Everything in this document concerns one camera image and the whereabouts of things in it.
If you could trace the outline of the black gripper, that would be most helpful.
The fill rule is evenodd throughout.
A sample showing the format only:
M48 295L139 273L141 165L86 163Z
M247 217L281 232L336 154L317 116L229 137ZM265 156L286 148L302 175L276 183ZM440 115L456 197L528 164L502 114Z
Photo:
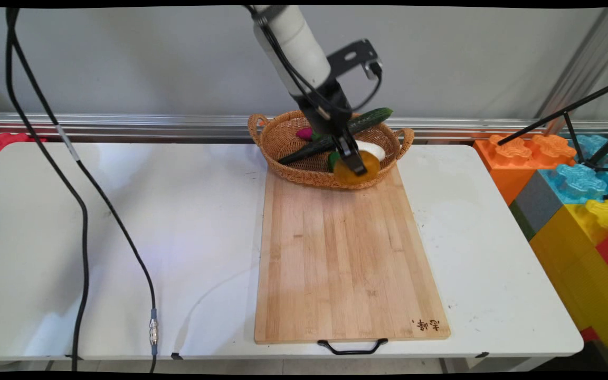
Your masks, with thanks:
M332 136L336 151L352 173L356 176L366 174L357 142L348 130L352 108L338 80L327 79L314 92L297 80L292 98L316 134Z

